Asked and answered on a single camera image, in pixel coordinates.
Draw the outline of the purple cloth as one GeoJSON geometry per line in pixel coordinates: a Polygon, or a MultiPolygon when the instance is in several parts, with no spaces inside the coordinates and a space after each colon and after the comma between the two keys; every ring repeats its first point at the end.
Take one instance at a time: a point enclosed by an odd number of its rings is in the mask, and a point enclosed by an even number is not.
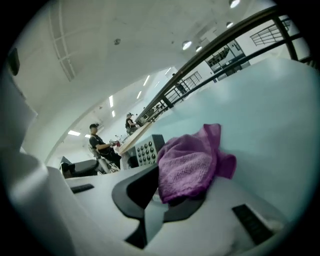
{"type": "Polygon", "coordinates": [[[204,124],[194,134],[168,140],[158,152],[158,193],[164,204],[205,193],[214,177],[231,179],[237,158],[220,150],[222,127],[204,124]]]}

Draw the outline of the long ceiling light strips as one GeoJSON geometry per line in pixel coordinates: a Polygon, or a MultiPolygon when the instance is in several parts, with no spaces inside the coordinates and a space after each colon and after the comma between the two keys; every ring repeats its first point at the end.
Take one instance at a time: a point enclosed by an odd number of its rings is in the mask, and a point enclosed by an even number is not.
{"type": "Polygon", "coordinates": [[[110,95],[82,118],[66,138],[77,142],[87,141],[90,137],[90,124],[98,125],[98,134],[104,140],[125,135],[127,114],[132,113],[133,119],[136,119],[176,71],[177,69],[171,66],[145,75],[140,80],[110,95]]]}

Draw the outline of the grey office chair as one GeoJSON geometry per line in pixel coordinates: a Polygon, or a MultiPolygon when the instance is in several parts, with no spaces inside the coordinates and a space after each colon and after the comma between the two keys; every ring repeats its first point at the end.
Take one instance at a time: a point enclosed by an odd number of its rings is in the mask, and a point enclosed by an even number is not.
{"type": "Polygon", "coordinates": [[[94,159],[72,163],[66,157],[62,157],[59,170],[65,179],[96,176],[99,162],[94,159]]]}

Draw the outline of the grey box with black knobs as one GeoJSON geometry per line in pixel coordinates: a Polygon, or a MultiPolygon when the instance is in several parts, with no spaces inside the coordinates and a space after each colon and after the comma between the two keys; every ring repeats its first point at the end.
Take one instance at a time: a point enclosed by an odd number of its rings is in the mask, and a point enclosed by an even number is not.
{"type": "Polygon", "coordinates": [[[143,141],[136,143],[121,155],[123,169],[156,164],[158,153],[164,144],[164,138],[160,134],[152,134],[143,141]]]}

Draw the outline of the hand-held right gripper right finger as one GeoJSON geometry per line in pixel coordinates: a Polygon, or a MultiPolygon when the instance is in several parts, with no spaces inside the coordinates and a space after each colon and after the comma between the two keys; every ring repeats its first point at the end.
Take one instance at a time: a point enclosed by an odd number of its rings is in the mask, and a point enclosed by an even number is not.
{"type": "Polygon", "coordinates": [[[255,248],[246,228],[233,212],[245,205],[249,217],[272,231],[281,230],[286,217],[273,205],[236,182],[216,177],[200,208],[189,218],[164,223],[149,243],[158,256],[235,256],[255,248]]]}

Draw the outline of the wooden table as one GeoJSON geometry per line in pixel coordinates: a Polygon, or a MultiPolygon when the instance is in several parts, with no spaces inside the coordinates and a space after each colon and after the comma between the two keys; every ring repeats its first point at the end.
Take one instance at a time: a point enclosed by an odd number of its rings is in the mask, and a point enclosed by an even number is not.
{"type": "Polygon", "coordinates": [[[129,150],[135,143],[141,138],[141,136],[153,125],[153,121],[144,124],[142,127],[137,129],[132,135],[130,135],[119,148],[119,154],[123,155],[129,150]]]}

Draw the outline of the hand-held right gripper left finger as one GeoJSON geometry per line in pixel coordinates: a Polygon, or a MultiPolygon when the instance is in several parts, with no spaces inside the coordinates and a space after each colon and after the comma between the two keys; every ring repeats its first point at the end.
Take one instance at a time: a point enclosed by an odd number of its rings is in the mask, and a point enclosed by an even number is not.
{"type": "Polygon", "coordinates": [[[103,231],[139,249],[147,245],[145,209],[158,188],[157,166],[68,178],[75,197],[103,231]]]}

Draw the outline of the light blue table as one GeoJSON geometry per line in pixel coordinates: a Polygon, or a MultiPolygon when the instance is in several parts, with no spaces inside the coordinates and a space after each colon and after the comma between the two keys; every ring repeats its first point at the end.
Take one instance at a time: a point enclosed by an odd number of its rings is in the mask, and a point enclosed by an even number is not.
{"type": "Polygon", "coordinates": [[[320,177],[320,72],[267,58],[197,92],[142,135],[167,141],[221,125],[220,147],[237,159],[233,180],[296,221],[320,177]]]}

